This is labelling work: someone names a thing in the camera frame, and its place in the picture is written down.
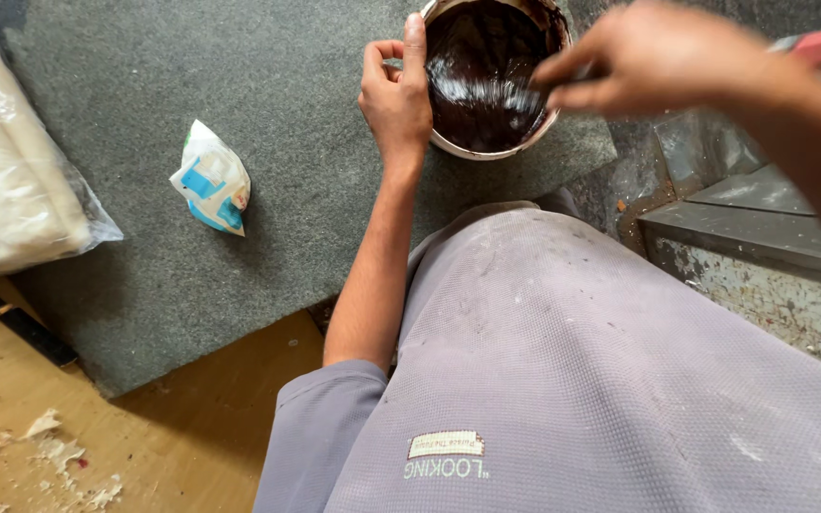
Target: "white bucket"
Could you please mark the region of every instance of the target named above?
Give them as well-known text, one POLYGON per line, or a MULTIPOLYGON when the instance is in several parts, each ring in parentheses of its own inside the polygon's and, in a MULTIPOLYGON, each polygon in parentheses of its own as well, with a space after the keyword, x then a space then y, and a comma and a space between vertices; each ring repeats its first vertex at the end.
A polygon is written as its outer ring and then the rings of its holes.
MULTIPOLYGON (((426 6, 420 9, 420 15, 423 17, 423 21, 428 26, 430 22, 439 17, 440 14, 444 13, 448 10, 451 6, 457 6, 458 4, 462 4, 464 2, 473 2, 474 0, 430 0, 426 6)), ((562 12, 559 10, 559 7, 556 5, 554 0, 498 0, 503 4, 508 4, 509 6, 513 6, 518 10, 522 11, 523 13, 527 14, 532 20, 537 23, 537 26, 541 30, 555 30, 559 35, 559 40, 562 42, 562 49, 568 48, 572 46, 572 36, 568 31, 568 28, 565 25, 565 18, 562 15, 562 12), (547 15, 547 12, 557 13, 558 19, 561 20, 560 22, 554 23, 550 16, 547 15)), ((515 146, 514 148, 510 148, 509 150, 505 150, 504 152, 496 152, 496 153, 481 153, 481 152, 472 152, 471 150, 465 150, 461 146, 457 146, 448 142, 444 137, 442 137, 436 129, 432 129, 432 135, 430 135, 430 143, 435 144, 439 148, 446 150, 447 152, 455 155, 456 157, 461 157, 463 159, 468 159, 470 161, 496 161, 499 159, 504 159, 505 157, 509 157, 515 155, 516 153, 524 150, 525 148, 530 148, 534 143, 540 139, 547 130, 549 130, 550 126, 555 123, 556 117, 558 112, 557 111, 549 111, 546 113, 544 120, 540 123, 536 130, 534 130, 531 135, 527 137, 521 144, 515 146)))

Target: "crumpled packet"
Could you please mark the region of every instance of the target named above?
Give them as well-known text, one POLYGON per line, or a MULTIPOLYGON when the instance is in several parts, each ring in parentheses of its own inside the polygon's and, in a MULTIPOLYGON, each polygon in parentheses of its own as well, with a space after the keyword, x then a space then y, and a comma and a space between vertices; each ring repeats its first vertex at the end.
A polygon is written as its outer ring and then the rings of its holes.
POLYGON ((182 168, 170 177, 205 225, 245 237, 242 212, 252 182, 242 161, 219 137, 195 120, 182 148, 182 168))

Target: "peeling paint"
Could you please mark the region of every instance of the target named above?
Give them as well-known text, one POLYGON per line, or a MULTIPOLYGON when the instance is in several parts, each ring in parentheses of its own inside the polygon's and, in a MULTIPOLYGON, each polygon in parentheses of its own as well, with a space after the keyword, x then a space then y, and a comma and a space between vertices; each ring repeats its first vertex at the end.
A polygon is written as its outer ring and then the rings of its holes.
POLYGON ((678 279, 787 344, 821 360, 821 282, 659 238, 678 279))

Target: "floor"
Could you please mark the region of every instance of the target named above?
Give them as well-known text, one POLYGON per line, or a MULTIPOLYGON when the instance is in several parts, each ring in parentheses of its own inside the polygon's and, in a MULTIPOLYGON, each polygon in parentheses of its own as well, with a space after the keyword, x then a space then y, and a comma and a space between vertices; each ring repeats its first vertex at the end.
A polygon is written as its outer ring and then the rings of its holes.
MULTIPOLYGON (((0 295, 26 307, 4 278, 0 295)), ((0 323, 0 513, 249 511, 277 391, 321 357, 301 310, 107 402, 0 323), (62 475, 60 458, 39 456, 51 446, 21 439, 50 408, 62 423, 50 443, 84 448, 62 475)))

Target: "plastic bag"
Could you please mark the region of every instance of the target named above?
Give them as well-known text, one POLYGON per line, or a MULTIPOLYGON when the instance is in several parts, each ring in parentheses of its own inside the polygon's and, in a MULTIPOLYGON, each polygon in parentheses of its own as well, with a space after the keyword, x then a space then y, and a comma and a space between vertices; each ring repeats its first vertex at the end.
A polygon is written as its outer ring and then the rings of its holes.
POLYGON ((173 187, 189 200, 189 211, 205 225, 245 237, 241 212, 249 204, 252 181, 239 156, 195 120, 182 148, 182 167, 171 177, 173 187))
POLYGON ((0 55, 0 273, 121 239, 0 55))

